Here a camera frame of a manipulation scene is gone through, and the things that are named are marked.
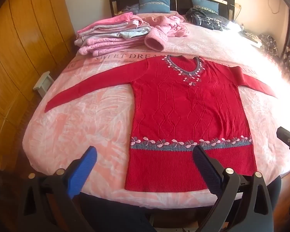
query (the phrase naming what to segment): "stack of folded clothes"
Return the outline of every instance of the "stack of folded clothes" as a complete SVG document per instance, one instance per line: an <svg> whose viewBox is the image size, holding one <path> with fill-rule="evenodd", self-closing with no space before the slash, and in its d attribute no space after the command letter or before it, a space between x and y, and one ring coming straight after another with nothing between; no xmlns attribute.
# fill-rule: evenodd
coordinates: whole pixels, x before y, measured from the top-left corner
<svg viewBox="0 0 290 232"><path fill-rule="evenodd" d="M96 21L77 33L76 46L79 53L100 56L144 44L145 36L151 30L148 23L132 12Z"/></svg>

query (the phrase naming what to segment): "bed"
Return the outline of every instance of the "bed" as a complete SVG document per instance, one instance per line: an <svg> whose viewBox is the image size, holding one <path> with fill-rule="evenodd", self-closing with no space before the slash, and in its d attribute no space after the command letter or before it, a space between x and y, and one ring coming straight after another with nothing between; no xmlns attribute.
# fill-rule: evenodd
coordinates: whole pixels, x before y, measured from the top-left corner
<svg viewBox="0 0 290 232"><path fill-rule="evenodd" d="M124 6L121 0L110 3L113 5L114 1L117 8ZM124 189L134 113L130 85L104 88L44 113L47 102L57 93L92 75L154 55L172 54L200 55L223 65L240 66L244 73L272 87L278 98L246 87L240 87L239 92L251 129L257 169L266 184L288 173L290 150L276 138L276 130L279 126L290 130L290 85L281 78L278 67L238 34L184 24L190 35L169 38L163 52L139 46L100 57L77 55L54 82L28 124L23 148L33 168L53 174L80 158L92 145L97 148L98 160L82 189L84 193L147 208L213 205L216 196L209 190L152 193Z"/></svg>

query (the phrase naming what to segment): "cable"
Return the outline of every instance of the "cable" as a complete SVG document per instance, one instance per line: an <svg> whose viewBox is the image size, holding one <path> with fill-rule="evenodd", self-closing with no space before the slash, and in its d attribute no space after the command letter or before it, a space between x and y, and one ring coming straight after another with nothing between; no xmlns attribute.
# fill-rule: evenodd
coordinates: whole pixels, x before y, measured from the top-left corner
<svg viewBox="0 0 290 232"><path fill-rule="evenodd" d="M234 19L234 21L237 19L237 17L240 14L240 12L241 12L241 5L240 5L240 11L238 12L238 14L237 14L236 18Z"/></svg>
<svg viewBox="0 0 290 232"><path fill-rule="evenodd" d="M271 6L270 6L270 0L268 0L268 6L269 6L269 8L271 9L271 11L272 11L272 13L273 13L274 15L279 13L279 11L280 11L280 4L281 4L281 0L279 0L278 11L277 11L276 13L274 13L273 10L272 10L272 8L271 8Z"/></svg>

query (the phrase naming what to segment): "ribbed hem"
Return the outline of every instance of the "ribbed hem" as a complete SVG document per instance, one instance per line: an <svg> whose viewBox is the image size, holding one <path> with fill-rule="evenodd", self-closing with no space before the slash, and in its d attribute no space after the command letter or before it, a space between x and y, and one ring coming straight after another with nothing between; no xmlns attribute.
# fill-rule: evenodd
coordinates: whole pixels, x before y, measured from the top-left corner
<svg viewBox="0 0 290 232"><path fill-rule="evenodd" d="M257 166L253 145L207 150L225 168L252 175ZM125 189L137 192L188 192L206 189L192 152L129 149Z"/></svg>

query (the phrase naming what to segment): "black pants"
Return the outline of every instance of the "black pants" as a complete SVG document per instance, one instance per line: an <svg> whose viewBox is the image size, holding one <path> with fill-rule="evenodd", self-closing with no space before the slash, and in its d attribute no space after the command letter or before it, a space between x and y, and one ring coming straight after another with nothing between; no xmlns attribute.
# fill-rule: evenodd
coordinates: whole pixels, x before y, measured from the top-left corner
<svg viewBox="0 0 290 232"><path fill-rule="evenodd" d="M274 210L281 190L281 177L277 177L268 185L268 192ZM145 217L146 208L101 199L92 195L80 193L79 203L83 216L95 232L155 232ZM227 220L232 220L240 200L234 201ZM208 213L212 206L202 207Z"/></svg>

